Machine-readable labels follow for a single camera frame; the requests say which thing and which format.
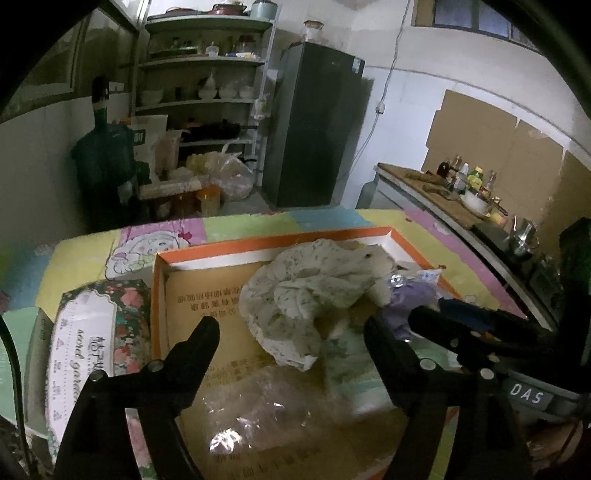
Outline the steel kettle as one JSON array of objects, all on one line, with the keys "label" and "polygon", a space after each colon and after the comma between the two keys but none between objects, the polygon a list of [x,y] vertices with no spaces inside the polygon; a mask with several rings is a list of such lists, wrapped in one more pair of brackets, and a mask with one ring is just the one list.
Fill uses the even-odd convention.
[{"label": "steel kettle", "polygon": [[539,239],[536,236],[537,227],[533,221],[523,218],[518,222],[518,217],[513,216],[511,232],[509,235],[509,250],[516,257],[523,257],[533,253],[539,247]]}]

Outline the cream plush toy purple dress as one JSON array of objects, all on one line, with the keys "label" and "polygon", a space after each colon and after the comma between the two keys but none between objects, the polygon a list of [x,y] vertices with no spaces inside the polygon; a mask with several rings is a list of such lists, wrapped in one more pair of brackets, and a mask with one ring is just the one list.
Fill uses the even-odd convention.
[{"label": "cream plush toy purple dress", "polygon": [[422,269],[410,264],[397,264],[388,274],[382,274],[377,283],[349,310],[346,320],[349,326],[361,329],[374,317],[383,323],[397,340],[412,343],[421,338],[410,327],[410,313],[425,306],[439,310],[438,302],[447,293],[440,288],[440,270]]}]

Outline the plastic bagged soft item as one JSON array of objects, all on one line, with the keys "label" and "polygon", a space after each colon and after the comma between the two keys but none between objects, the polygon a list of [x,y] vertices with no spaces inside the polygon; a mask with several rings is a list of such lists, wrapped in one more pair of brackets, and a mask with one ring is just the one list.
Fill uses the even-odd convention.
[{"label": "plastic bagged soft item", "polygon": [[200,395],[201,432],[212,456],[257,453],[324,440],[356,422],[353,404],[313,371],[266,366]]}]

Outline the colourful cartoon bed sheet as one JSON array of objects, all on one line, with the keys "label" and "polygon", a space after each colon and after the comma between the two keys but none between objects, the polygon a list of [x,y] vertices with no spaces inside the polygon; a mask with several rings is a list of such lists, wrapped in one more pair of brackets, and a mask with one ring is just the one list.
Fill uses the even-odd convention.
[{"label": "colourful cartoon bed sheet", "polygon": [[108,255],[133,238],[152,232],[169,231],[178,236],[180,244],[194,246],[370,226],[391,227],[400,233],[431,265],[442,269],[441,280],[456,288],[463,300],[518,316],[524,314],[490,267],[442,222],[416,208],[405,211],[334,208],[191,218],[76,237],[57,245],[4,247],[1,309],[38,306],[53,316],[64,292],[103,278]]}]

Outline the white bowl on counter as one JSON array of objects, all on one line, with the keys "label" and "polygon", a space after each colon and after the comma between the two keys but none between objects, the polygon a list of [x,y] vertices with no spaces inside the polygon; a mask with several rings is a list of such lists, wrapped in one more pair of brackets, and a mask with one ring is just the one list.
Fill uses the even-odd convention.
[{"label": "white bowl on counter", "polygon": [[492,210],[491,204],[480,193],[472,190],[466,190],[460,196],[460,201],[474,215],[487,216]]}]

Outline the orange rimmed cardboard tray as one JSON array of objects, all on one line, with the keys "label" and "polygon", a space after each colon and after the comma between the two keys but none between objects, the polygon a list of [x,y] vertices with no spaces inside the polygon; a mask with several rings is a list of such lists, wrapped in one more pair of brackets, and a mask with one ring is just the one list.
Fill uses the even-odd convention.
[{"label": "orange rimmed cardboard tray", "polygon": [[442,261],[422,252],[409,236],[366,227],[255,237],[204,244],[156,255],[153,265],[152,355],[161,358],[185,340],[204,316],[214,317],[221,340],[193,404],[180,415],[183,439],[207,479],[381,479],[405,427],[398,411],[301,441],[280,430],[273,448],[215,454],[205,432],[204,395],[237,387],[273,362],[238,312],[239,293],[259,267],[291,246],[321,238],[342,246],[379,245],[395,260],[425,269]]}]

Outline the floral tissue pack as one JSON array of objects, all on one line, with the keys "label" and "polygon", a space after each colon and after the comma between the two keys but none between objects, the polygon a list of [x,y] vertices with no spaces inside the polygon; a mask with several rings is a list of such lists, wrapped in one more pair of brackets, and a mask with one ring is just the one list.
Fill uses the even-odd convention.
[{"label": "floral tissue pack", "polygon": [[61,296],[47,367],[49,452],[59,447],[88,376],[137,373],[150,357],[150,289],[141,280],[101,280]]}]

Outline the glass jar on fridge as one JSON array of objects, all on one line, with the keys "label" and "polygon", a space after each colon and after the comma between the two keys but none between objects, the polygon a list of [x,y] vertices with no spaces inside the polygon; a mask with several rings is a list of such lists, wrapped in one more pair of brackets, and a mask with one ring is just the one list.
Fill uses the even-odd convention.
[{"label": "glass jar on fridge", "polygon": [[301,40],[304,42],[319,43],[322,41],[322,30],[325,24],[318,20],[305,20],[303,31],[301,31]]}]

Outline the metal kitchen shelf rack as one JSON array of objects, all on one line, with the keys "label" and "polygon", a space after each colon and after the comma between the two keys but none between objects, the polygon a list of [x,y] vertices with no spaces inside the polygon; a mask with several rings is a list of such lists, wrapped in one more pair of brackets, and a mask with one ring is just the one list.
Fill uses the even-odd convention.
[{"label": "metal kitchen shelf rack", "polygon": [[147,17],[137,45],[131,112],[165,116],[178,158],[226,150],[259,173],[276,20],[172,10]]}]

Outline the dark green refrigerator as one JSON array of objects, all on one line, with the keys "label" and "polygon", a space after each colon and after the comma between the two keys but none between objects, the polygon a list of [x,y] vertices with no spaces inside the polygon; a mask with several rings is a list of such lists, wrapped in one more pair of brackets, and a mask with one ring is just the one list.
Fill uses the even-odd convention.
[{"label": "dark green refrigerator", "polygon": [[364,60],[311,42],[284,52],[263,165],[270,204],[331,203],[361,105],[363,69]]}]

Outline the blue water jug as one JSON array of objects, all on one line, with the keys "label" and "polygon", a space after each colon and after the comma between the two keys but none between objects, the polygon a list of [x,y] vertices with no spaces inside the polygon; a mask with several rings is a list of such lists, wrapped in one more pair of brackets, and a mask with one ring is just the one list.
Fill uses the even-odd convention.
[{"label": "blue water jug", "polygon": [[93,129],[72,150],[79,200],[91,233],[128,225],[137,206],[137,171],[133,131],[108,122],[109,81],[91,82]]}]

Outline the plastic bag of food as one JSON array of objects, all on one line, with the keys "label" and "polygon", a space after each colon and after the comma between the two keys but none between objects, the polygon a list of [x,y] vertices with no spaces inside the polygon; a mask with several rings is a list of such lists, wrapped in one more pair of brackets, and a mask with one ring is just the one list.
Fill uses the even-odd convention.
[{"label": "plastic bag of food", "polygon": [[238,153],[229,151],[231,142],[225,143],[221,151],[191,154],[185,167],[209,184],[221,188],[225,202],[245,200],[252,193],[256,174],[239,158]]}]

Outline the light blue pot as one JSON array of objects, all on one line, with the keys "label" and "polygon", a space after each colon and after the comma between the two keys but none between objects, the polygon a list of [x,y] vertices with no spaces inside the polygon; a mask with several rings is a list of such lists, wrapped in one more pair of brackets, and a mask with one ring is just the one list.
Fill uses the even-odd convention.
[{"label": "light blue pot", "polygon": [[279,6],[271,0],[256,0],[250,7],[249,16],[252,19],[273,21]]}]

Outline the mint green box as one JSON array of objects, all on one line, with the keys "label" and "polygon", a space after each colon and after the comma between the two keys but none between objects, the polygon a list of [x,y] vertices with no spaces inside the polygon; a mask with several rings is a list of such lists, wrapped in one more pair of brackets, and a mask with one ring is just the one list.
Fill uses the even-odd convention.
[{"label": "mint green box", "polygon": [[53,323],[37,307],[7,311],[3,318],[17,352],[26,432],[46,439],[46,375]]}]

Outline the wooden kitchen counter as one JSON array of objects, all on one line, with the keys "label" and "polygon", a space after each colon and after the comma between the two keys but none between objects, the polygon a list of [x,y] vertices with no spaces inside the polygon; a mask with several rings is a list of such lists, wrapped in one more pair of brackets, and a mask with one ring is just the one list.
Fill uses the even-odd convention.
[{"label": "wooden kitchen counter", "polygon": [[421,209],[435,217],[505,284],[542,298],[553,294],[552,281],[544,276],[534,254],[511,251],[511,233],[489,214],[471,210],[460,195],[447,190],[433,174],[380,163],[376,167],[378,190],[403,209]]}]

